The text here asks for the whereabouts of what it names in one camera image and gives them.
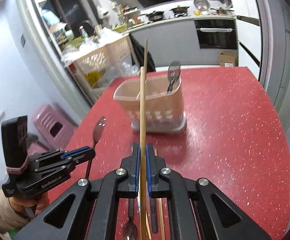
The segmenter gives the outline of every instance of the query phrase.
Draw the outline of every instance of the oven handle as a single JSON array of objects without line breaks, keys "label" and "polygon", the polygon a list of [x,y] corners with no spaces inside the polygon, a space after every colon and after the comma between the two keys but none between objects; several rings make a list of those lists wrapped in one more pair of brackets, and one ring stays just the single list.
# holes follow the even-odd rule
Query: oven handle
[{"label": "oven handle", "polygon": [[197,31],[201,31],[203,33],[231,33],[232,28],[230,29],[222,29],[222,28],[199,28]]}]

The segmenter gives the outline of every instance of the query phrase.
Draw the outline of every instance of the red table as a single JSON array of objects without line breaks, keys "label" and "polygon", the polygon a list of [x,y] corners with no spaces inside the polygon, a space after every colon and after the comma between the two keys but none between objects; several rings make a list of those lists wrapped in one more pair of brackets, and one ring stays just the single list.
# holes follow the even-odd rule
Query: red table
[{"label": "red table", "polygon": [[[169,168],[190,179],[208,178],[272,239],[281,239],[290,217],[290,154],[283,127],[265,91],[245,67],[182,70],[181,77],[185,132],[147,135],[147,142],[154,144]],[[112,99],[122,81],[116,79],[103,93],[67,147],[91,146],[94,125],[100,117],[107,118],[90,180],[118,168],[122,158],[131,154],[130,143],[139,142],[125,112]],[[77,166],[70,180],[51,190],[51,201],[83,178],[86,166]],[[169,239],[168,212],[166,206],[163,208]],[[136,225],[137,210],[135,205]],[[127,200],[121,200],[116,239],[123,239],[127,221]],[[161,239],[160,232],[152,238]]]}]

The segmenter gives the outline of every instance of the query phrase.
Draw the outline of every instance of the person's arm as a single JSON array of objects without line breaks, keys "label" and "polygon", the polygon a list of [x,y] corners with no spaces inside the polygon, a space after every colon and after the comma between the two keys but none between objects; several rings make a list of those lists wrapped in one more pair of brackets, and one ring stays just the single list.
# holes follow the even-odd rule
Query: person's arm
[{"label": "person's arm", "polygon": [[24,215],[23,206],[37,205],[36,214],[38,215],[48,204],[47,194],[44,194],[37,202],[13,197],[6,198],[2,190],[0,190],[0,233],[4,234],[14,228],[22,228],[29,223],[29,218]]}]

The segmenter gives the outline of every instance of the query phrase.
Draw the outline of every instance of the built-in oven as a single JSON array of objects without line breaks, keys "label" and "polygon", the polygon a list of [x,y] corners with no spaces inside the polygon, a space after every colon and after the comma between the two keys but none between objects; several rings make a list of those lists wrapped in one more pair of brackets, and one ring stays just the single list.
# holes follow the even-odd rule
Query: built-in oven
[{"label": "built-in oven", "polygon": [[195,25],[201,49],[237,49],[234,20],[196,20]]}]

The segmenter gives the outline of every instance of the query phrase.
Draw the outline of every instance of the black trash bag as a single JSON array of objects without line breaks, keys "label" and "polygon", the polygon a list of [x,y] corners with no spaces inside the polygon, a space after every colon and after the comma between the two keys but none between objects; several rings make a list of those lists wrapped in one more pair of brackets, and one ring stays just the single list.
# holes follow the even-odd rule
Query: black trash bag
[{"label": "black trash bag", "polygon": [[[144,65],[144,47],[142,47],[137,40],[134,39],[133,35],[129,34],[129,37],[131,39],[132,45],[133,45],[133,49],[135,51],[136,57],[138,62],[140,63],[140,67]],[[147,55],[147,72],[155,72],[155,63],[152,60],[152,56],[150,55],[150,53],[148,52]]]}]

